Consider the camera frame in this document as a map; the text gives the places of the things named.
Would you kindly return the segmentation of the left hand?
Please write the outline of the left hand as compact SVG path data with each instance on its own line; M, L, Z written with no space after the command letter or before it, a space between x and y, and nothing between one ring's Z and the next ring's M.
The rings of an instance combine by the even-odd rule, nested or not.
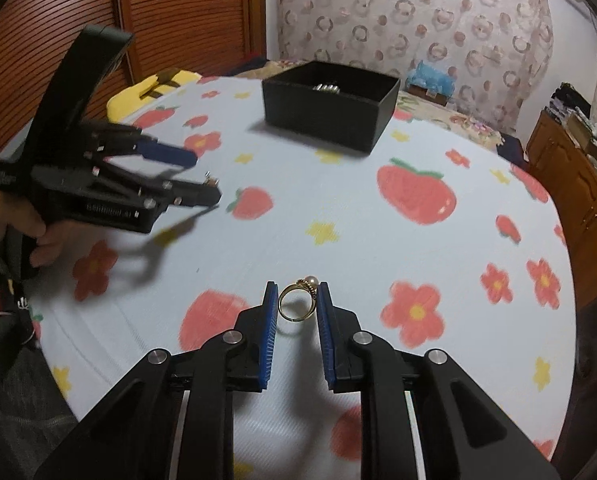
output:
M46 226L27 200L0 192L0 242L9 228L36 240L37 247L32 251L29 262L33 268L39 268L54 263L64 247L77 234L82 234L87 226L71 220Z

